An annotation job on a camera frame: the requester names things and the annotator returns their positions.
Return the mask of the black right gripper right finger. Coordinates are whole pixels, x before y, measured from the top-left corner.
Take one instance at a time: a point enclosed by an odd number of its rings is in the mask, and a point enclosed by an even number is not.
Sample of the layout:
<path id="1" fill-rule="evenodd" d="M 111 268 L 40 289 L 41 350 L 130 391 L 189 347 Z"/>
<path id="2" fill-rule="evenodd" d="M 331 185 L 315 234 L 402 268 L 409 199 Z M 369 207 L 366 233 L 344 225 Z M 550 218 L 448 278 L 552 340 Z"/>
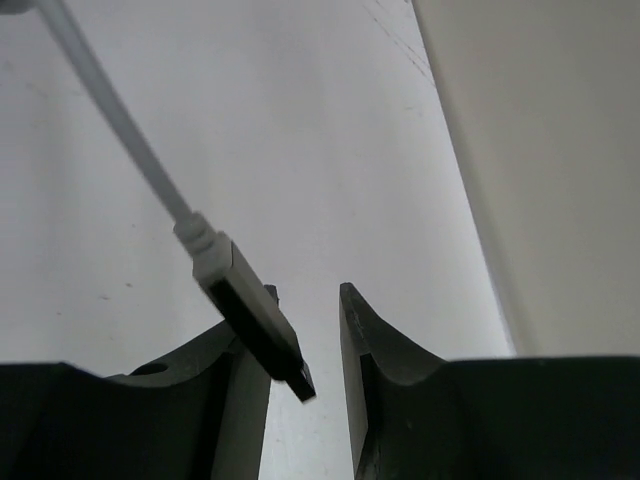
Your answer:
<path id="1" fill-rule="evenodd" d="M 639 361 L 447 361 L 339 292 L 358 479 L 635 479 Z"/>

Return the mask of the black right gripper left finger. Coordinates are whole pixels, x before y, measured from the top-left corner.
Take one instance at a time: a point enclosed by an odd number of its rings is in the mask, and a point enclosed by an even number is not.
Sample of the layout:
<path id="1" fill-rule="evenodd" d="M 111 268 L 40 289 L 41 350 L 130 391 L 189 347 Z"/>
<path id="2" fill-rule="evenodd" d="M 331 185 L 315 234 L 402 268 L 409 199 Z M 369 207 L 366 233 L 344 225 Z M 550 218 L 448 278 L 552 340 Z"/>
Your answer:
<path id="1" fill-rule="evenodd" d="M 5 479 L 255 479 L 271 380 L 222 323 L 128 375 L 70 364 L 1 368 Z"/>

